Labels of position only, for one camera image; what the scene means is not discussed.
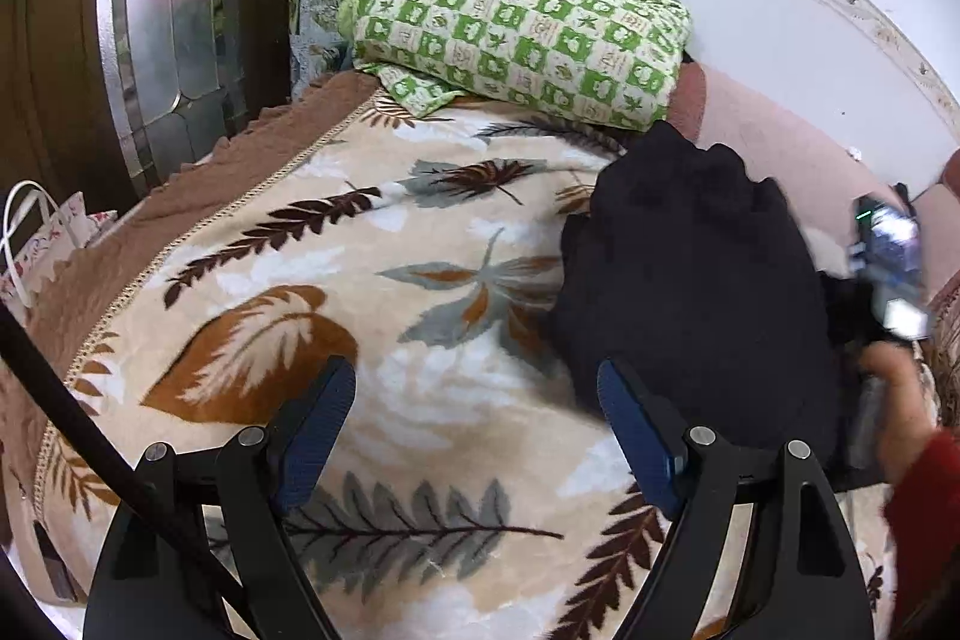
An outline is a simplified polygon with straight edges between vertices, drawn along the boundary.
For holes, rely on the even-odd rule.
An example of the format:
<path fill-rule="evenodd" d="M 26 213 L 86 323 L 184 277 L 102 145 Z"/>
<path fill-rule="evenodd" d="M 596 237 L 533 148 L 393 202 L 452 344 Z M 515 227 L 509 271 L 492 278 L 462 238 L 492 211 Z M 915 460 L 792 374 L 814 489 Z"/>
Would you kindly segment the red sleeve forearm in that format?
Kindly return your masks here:
<path fill-rule="evenodd" d="M 958 440 L 937 429 L 893 487 L 885 518 L 895 542 L 892 638 L 958 629 Z"/>

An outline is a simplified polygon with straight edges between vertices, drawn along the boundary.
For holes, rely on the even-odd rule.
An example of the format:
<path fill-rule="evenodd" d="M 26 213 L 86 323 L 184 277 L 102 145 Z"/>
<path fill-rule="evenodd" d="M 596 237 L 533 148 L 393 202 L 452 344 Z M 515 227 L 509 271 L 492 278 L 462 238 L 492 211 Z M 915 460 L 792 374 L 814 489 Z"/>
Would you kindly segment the person right hand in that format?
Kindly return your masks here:
<path fill-rule="evenodd" d="M 878 463 L 887 482 L 896 486 L 923 455 L 937 427 L 926 408 L 921 374 L 908 347 L 893 342 L 871 342 L 862 349 L 861 367 L 885 383 Z"/>

